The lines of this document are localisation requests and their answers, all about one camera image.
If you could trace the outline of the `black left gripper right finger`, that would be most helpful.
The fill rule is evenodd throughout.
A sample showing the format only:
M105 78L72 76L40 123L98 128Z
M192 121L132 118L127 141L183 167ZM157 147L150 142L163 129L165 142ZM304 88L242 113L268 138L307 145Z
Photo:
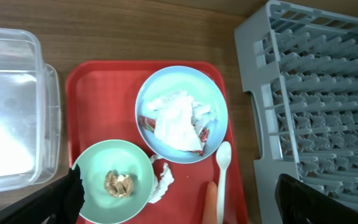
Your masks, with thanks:
M358 212L288 174L280 174L275 200L283 224L358 224Z

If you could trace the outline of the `mint green bowl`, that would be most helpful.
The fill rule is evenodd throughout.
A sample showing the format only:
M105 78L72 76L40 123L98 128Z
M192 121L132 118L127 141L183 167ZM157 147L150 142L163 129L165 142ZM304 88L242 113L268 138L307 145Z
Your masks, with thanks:
M81 172L85 202L80 215L93 223L122 223L136 216L154 190L154 170L147 154L135 144L123 140L98 142L74 162ZM106 175L128 175L134 191L128 197L113 197L104 188Z

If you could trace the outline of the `large white napkin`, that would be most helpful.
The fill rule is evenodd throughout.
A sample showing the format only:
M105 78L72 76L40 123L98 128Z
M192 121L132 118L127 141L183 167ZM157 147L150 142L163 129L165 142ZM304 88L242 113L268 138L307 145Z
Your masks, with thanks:
M178 151L200 151L199 128L216 119L210 104L195 100L187 91L160 96L146 104L157 112L154 136Z

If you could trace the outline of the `brown food scrap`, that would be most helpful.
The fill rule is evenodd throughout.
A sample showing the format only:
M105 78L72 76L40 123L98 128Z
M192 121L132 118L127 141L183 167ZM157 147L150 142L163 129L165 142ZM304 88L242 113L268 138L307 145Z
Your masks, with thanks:
M130 197L135 189L135 184L130 175L115 175L110 170L105 176L104 188L112 197Z

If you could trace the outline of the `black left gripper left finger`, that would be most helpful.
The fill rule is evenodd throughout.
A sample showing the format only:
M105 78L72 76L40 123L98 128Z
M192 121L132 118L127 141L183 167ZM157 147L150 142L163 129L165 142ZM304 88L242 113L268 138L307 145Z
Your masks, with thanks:
M75 224L85 202L80 167L0 210L0 224Z

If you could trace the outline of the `orange carrot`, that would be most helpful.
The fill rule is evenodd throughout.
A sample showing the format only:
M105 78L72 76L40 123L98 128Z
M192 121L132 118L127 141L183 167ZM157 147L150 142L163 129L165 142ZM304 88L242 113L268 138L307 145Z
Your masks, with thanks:
M214 182L210 182L206 189L202 224L217 224L217 196L218 187Z

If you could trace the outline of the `red snack wrapper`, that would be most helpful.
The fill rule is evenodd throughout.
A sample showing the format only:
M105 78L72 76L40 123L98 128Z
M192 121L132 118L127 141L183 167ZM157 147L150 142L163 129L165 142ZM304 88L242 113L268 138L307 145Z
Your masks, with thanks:
M146 130L150 131L151 133L154 133L155 125L156 125L156 120L155 119L148 118L146 116L140 115L139 124L143 128L145 128ZM199 131L199 139L200 139L200 142L201 142L202 150L200 150L200 151L192 151L191 153L197 154L199 156L204 156L204 148L205 148L205 145L206 145L206 141L208 140L209 129L206 126L203 126L202 128L199 128L198 131Z

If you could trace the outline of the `small white tissue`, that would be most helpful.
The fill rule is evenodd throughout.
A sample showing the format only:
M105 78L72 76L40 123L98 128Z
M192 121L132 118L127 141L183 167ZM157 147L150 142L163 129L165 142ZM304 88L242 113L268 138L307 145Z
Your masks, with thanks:
M154 176L154 186L150 194L148 203L157 203L167 192L169 186L175 181L172 171L167 162L163 163L163 171L160 174L160 179Z

